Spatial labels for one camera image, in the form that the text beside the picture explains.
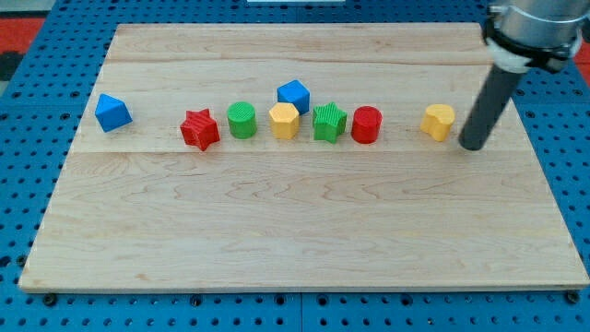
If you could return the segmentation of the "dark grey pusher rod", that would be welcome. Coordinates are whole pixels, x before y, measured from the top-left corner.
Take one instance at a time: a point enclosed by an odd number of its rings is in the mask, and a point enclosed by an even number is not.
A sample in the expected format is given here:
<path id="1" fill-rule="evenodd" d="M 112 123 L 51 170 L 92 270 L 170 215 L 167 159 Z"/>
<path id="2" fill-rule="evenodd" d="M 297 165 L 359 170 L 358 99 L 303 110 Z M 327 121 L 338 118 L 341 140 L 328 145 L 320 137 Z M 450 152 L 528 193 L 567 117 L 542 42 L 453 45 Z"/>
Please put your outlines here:
<path id="1" fill-rule="evenodd" d="M 523 73 L 513 73 L 493 65 L 461 129 L 462 148 L 481 150 L 516 90 Z"/>

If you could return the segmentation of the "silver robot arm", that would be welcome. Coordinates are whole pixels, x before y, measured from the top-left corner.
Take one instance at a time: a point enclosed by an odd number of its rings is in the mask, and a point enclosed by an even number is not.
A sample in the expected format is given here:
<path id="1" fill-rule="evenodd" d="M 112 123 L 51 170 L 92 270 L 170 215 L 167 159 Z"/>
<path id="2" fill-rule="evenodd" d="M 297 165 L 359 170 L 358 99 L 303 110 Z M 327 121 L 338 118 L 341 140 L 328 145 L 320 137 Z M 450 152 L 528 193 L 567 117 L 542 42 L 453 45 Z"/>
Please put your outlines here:
<path id="1" fill-rule="evenodd" d="M 560 72 L 589 37 L 589 0 L 496 0 L 482 39 L 493 65 L 466 118 L 459 144 L 480 150 L 531 68 Z"/>

